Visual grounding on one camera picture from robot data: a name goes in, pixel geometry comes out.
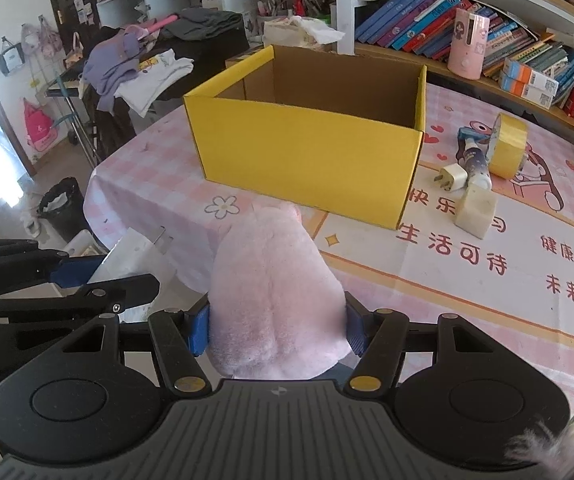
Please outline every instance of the plush toy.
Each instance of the plush toy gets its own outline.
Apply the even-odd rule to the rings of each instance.
[[[351,351],[345,293],[292,204],[242,216],[218,247],[209,360],[224,376],[306,380]]]

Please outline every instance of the packing tape roll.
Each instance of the packing tape roll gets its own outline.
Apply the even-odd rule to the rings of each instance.
[[[486,159],[489,171],[506,179],[520,171],[527,148],[527,126],[515,117],[498,114],[489,139]]]

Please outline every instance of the pink checkered tablecloth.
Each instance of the pink checkered tablecloth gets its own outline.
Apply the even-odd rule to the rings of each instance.
[[[421,165],[436,168],[456,161],[461,126],[490,132],[500,110],[448,89],[427,85],[427,133]],[[527,123],[529,161],[513,180],[494,180],[494,190],[574,225],[574,146]],[[179,279],[204,292],[219,240],[219,229],[254,205],[279,201],[246,190],[207,182],[183,107],[167,115],[110,156],[91,176],[84,211],[96,236],[113,247],[127,228],[153,239],[165,228],[173,240],[167,254]],[[322,213],[302,208],[304,224]],[[346,290],[369,309],[398,308],[413,321],[435,322],[444,307],[333,268]],[[574,405],[574,348],[533,334],[472,319],[486,332],[555,380]],[[427,365],[409,359],[411,368]]]

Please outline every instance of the table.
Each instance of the table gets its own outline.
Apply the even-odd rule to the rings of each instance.
[[[458,312],[547,374],[574,409],[574,146],[527,123],[529,161],[511,181],[494,178],[499,205],[485,240],[452,223],[462,191],[433,183],[437,168],[460,156],[458,128],[490,132],[498,112],[427,85],[427,133],[402,228],[308,207],[303,224],[370,310],[392,307],[419,322]],[[181,107],[94,169],[84,211],[108,247],[129,227],[152,238],[164,227],[179,279],[205,292],[219,230],[252,203],[279,201],[207,182]],[[403,378],[430,364],[408,355]]]

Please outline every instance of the black trash bin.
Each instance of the black trash bin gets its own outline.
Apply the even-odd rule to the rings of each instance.
[[[66,199],[62,205],[47,210],[48,204],[65,193]],[[90,225],[83,215],[83,195],[78,187],[78,182],[72,176],[63,178],[56,186],[53,186],[38,205],[38,217],[44,218],[61,235],[65,243],[72,241],[83,229],[91,232]]]

